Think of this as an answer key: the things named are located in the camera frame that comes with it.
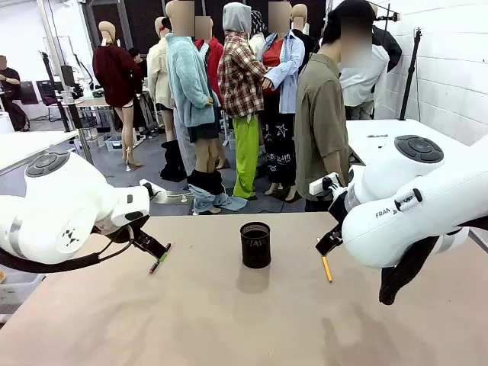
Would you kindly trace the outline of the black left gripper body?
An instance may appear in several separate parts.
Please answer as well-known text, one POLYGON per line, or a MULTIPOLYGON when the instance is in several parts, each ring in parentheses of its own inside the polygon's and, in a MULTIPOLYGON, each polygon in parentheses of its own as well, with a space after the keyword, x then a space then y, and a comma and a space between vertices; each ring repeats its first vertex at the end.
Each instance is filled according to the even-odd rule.
POLYGON ((123 244, 138 238, 150 238, 152 239, 153 244, 157 241, 142 230, 149 218, 150 215, 141 216, 123 226, 115 226, 108 220, 100 220, 92 227, 92 233, 106 236, 110 240, 110 242, 102 249, 102 252, 104 252, 112 243, 123 244))

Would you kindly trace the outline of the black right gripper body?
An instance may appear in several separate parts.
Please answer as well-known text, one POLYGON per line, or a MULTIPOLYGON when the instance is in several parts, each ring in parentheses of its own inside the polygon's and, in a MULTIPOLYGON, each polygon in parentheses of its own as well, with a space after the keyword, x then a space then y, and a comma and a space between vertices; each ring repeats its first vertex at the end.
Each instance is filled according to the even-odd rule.
POLYGON ((330 188, 332 203, 329 206, 329 213, 337 221, 336 227, 332 230, 334 237, 342 237, 342 224, 348 213, 345 208, 345 197, 348 193, 346 187, 330 188))

